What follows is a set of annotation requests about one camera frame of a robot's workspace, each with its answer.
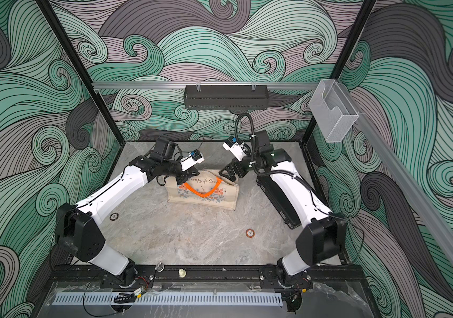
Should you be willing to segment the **beige floral canvas tote bag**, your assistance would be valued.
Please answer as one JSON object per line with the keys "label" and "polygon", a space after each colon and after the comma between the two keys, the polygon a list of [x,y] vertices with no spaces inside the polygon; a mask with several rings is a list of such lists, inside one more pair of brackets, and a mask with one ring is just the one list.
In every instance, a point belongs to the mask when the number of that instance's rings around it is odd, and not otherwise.
{"label": "beige floral canvas tote bag", "polygon": [[164,186],[169,203],[196,204],[234,211],[237,208],[239,185],[219,175],[218,170],[200,170],[200,175],[178,185],[169,177]]}

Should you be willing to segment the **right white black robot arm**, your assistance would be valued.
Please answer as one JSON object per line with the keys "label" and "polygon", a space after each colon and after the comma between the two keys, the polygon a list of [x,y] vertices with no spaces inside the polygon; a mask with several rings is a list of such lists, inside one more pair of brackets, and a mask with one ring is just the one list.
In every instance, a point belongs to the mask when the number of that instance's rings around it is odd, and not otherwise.
{"label": "right white black robot arm", "polygon": [[274,200],[278,204],[290,204],[297,215],[303,230],[295,241],[295,249],[280,260],[287,276],[295,276],[340,254],[346,237],[346,221],[334,216],[314,194],[284,149],[267,148],[248,154],[246,147],[237,143],[223,143],[223,148],[234,159],[220,175],[234,181],[252,170],[261,178],[269,178],[276,185]]}

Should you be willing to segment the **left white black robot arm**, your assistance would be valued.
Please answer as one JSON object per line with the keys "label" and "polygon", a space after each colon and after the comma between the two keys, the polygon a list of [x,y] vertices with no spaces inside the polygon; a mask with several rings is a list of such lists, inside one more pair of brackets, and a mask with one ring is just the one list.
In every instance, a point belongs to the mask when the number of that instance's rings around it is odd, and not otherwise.
{"label": "left white black robot arm", "polygon": [[198,150],[183,160],[172,160],[156,153],[136,157],[114,180],[91,196],[57,209],[56,244],[78,260],[110,273],[119,286],[131,286],[138,275],[135,263],[106,243],[99,226],[136,190],[159,176],[174,177],[185,183],[198,175],[194,166],[203,161]]}

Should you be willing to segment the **clear round knob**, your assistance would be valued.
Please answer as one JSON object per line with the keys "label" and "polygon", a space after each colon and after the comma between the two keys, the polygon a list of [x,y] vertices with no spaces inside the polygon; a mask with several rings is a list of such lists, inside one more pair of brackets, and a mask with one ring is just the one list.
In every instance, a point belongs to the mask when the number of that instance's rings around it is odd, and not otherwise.
{"label": "clear round knob", "polygon": [[157,265],[155,266],[155,270],[156,270],[157,272],[163,271],[163,270],[164,270],[164,265],[163,265],[163,263],[158,262]]}

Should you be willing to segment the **cream round knob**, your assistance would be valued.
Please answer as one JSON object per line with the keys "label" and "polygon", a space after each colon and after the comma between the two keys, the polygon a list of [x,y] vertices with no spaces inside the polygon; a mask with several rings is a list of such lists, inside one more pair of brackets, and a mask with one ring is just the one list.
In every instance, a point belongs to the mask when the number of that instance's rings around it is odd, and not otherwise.
{"label": "cream round knob", "polygon": [[185,276],[186,276],[186,271],[185,271],[183,268],[180,268],[180,269],[178,270],[178,274],[179,274],[180,278],[185,278]]}

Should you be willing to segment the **aluminium back wall rail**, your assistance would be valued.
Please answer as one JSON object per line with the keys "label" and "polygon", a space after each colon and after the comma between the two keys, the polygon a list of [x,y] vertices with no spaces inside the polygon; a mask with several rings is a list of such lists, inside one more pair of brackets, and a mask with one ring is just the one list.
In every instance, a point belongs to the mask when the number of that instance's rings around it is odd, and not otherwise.
{"label": "aluminium back wall rail", "polygon": [[315,90],[318,82],[148,82],[135,81],[102,81],[93,82],[95,90],[183,90],[186,86],[195,86],[198,90],[202,86],[266,86],[269,90]]}

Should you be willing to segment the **aluminium wall rail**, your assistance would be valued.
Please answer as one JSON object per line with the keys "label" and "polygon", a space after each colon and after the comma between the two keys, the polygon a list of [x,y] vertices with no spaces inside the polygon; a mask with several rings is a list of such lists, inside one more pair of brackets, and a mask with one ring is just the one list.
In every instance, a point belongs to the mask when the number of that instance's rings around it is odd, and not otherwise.
{"label": "aluminium wall rail", "polygon": [[[403,192],[407,202],[415,209],[420,220],[430,231],[453,267],[453,230],[395,153],[398,144],[393,140],[391,124],[382,106],[370,97],[363,98],[362,103],[359,103],[356,100],[356,97],[359,96],[358,93],[352,93],[341,82],[337,82],[337,85],[340,93],[347,98],[348,105],[358,115],[356,123],[359,129],[365,134],[373,150],[377,152]],[[364,101],[371,105],[374,104],[376,107],[364,107]]]}
{"label": "aluminium wall rail", "polygon": [[183,90],[186,86],[195,86],[198,90],[202,86],[266,86],[269,90],[315,90],[318,82],[148,82],[135,81],[102,81],[93,82],[95,90]]}

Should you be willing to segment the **clear acrylic wall holder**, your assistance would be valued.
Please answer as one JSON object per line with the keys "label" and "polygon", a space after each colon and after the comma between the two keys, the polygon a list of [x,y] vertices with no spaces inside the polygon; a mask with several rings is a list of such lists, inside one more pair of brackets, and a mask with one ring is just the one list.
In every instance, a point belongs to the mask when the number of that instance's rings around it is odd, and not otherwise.
{"label": "clear acrylic wall holder", "polygon": [[319,82],[309,108],[327,143],[340,143],[359,118],[348,88],[334,79]]}

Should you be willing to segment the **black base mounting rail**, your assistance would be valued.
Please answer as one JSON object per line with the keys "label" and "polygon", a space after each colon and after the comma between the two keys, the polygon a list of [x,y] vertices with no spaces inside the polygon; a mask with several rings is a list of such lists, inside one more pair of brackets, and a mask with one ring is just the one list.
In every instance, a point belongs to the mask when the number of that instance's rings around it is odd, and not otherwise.
{"label": "black base mounting rail", "polygon": [[[186,271],[180,278],[178,270]],[[276,265],[165,265],[157,272],[155,265],[129,265],[120,275],[115,276],[94,265],[76,265],[69,270],[53,272],[45,288],[58,283],[98,283],[102,288],[121,290],[123,288],[165,288],[169,284],[186,283],[241,283],[253,288],[278,291],[310,289],[314,284],[328,284],[342,290],[368,287],[360,266],[317,266],[295,276],[287,276]]]}

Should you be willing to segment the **aluminium right wall rail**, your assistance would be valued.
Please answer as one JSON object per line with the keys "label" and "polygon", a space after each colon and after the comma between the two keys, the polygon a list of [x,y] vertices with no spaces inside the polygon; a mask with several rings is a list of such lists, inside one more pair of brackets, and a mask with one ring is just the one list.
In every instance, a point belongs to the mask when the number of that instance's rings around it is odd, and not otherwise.
{"label": "aluminium right wall rail", "polygon": [[[356,100],[356,97],[359,96],[358,93],[352,93],[341,82],[337,82],[337,85],[340,93],[347,98],[348,105],[358,115],[356,123],[359,129],[365,134],[373,150],[377,152],[403,192],[407,202],[415,209],[420,220],[430,231],[453,267],[453,230],[395,153],[398,144],[393,140],[391,124],[382,106],[370,97],[363,98],[362,103],[359,103]],[[371,105],[374,104],[376,107],[364,107],[364,101]]]}

